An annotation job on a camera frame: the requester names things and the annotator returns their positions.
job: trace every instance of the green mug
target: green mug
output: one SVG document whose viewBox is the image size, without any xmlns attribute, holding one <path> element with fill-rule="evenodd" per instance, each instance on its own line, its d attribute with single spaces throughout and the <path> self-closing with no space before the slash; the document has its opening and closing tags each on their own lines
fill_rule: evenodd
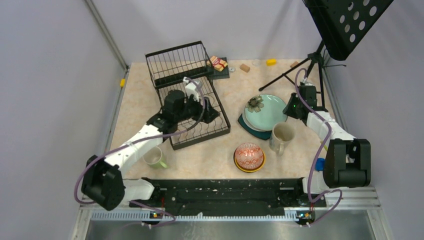
<svg viewBox="0 0 424 240">
<path fill-rule="evenodd" d="M 146 152 L 143 156 L 143 160 L 152 168 L 168 168 L 168 165 L 165 163 L 165 155 L 158 146 Z"/>
</svg>

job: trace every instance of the tripod stand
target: tripod stand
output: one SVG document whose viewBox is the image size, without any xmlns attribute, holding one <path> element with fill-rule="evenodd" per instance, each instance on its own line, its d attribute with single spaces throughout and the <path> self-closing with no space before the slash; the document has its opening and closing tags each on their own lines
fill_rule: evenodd
<svg viewBox="0 0 424 240">
<path fill-rule="evenodd" d="M 279 79 L 286 77 L 292 84 L 295 84 L 295 82 L 293 80 L 291 80 L 289 78 L 289 76 L 287 76 L 287 74 L 291 73 L 292 71 L 294 71 L 295 69 L 297 69 L 298 67 L 300 67 L 301 65 L 303 65 L 304 63 L 306 63 L 307 61 L 310 60 L 310 64 L 309 67 L 307 68 L 307 74 L 306 77 L 309 77 L 309 74 L 311 73 L 312 69 L 314 68 L 315 64 L 318 64 L 318 72 L 319 72 L 319 87 L 321 90 L 321 105 L 323 108 L 326 107 L 326 104 L 324 102 L 324 82 L 323 82 L 323 64 L 324 64 L 324 59 L 323 56 L 321 56 L 321 51 L 324 48 L 324 41 L 321 41 L 321 43 L 318 46 L 318 49 L 307 55 L 307 58 L 304 59 L 303 61 L 299 62 L 296 66 L 292 67 L 291 69 L 289 69 L 288 71 L 284 72 L 283 74 L 281 74 L 280 76 L 278 76 L 276 79 L 268 82 L 265 86 L 259 88 L 259 91 L 263 91 L 265 88 L 267 88 L 268 86 L 270 86 L 271 84 L 275 83 L 276 81 L 278 81 Z"/>
</svg>

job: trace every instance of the yellow plate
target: yellow plate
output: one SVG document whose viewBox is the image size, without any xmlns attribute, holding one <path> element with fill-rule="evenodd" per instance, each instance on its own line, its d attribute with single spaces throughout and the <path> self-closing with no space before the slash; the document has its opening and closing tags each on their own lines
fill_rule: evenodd
<svg viewBox="0 0 424 240">
<path fill-rule="evenodd" d="M 242 168 L 241 166 L 239 166 L 239 164 L 237 163 L 237 160 L 236 160 L 236 157 L 235 156 L 234 156 L 234 163 L 237 166 L 237 168 L 240 169 L 240 170 L 242 170 L 243 172 L 245 172 L 245 173 L 254 173 L 254 172 L 259 171 L 265 165 L 265 162 L 267 161 L 267 158 L 265 157 L 265 152 L 264 151 L 262 151 L 262 154 L 263 154 L 263 162 L 262 162 L 262 164 L 259 167 L 255 168 L 255 169 L 252 169 L 252 170 L 246 170 L 246 169 Z"/>
</svg>

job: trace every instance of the speckled countertop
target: speckled countertop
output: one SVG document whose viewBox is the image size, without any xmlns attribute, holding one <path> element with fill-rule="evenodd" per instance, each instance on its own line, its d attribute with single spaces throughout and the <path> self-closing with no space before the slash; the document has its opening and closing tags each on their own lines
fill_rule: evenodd
<svg viewBox="0 0 424 240">
<path fill-rule="evenodd" d="M 127 179 L 141 177 L 152 179 L 263 179 L 307 176 L 313 157 L 320 145 L 320 139 L 300 120 L 288 118 L 287 122 L 294 126 L 296 136 L 281 157 L 277 157 L 270 150 L 268 141 L 250 135 L 237 122 L 246 102 L 259 93 L 278 96 L 286 103 L 289 101 L 290 94 L 295 91 L 295 88 L 285 78 L 262 92 L 259 92 L 258 88 L 287 71 L 296 60 L 300 62 L 299 59 L 281 59 L 274 66 L 266 66 L 264 61 L 260 66 L 254 66 L 252 60 L 230 60 L 229 67 L 235 67 L 236 71 L 230 73 L 230 78 L 214 80 L 214 87 L 230 121 L 231 132 L 175 151 L 167 140 L 159 147 L 166 155 L 168 169 L 152 169 L 143 160 L 139 160 L 124 177 Z M 250 66 L 250 72 L 246 73 L 240 70 L 241 64 Z M 297 70 L 293 71 L 289 77 L 294 80 L 296 72 Z M 320 91 L 318 76 L 318 68 L 315 66 L 308 81 L 314 83 L 317 91 Z M 334 116 L 327 94 L 325 94 L 325 100 L 326 108 Z M 146 121 L 158 112 L 160 107 L 161 104 L 150 80 L 146 63 L 133 63 L 125 86 L 111 148 L 119 147 L 137 133 Z M 266 154 L 266 164 L 257 172 L 242 172 L 234 164 L 234 150 L 245 142 L 258 144 Z"/>
</svg>

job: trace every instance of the black dish rack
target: black dish rack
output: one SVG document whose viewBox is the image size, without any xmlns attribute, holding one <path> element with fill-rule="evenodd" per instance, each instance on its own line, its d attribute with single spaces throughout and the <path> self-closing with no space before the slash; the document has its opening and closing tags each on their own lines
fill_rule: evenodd
<svg viewBox="0 0 424 240">
<path fill-rule="evenodd" d="M 161 106 L 164 105 L 169 91 L 186 92 L 183 77 L 188 77 L 202 82 L 204 96 L 209 98 L 211 106 L 219 112 L 219 116 L 213 122 L 209 124 L 200 122 L 190 131 L 172 136 L 170 142 L 174 150 L 230 133 L 230 121 L 214 88 L 213 81 L 208 78 L 214 73 L 214 69 L 211 67 L 211 61 L 201 41 L 146 54 L 146 61 Z M 195 122 L 192 119 L 182 121 L 178 124 L 177 131 L 186 130 Z"/>
</svg>

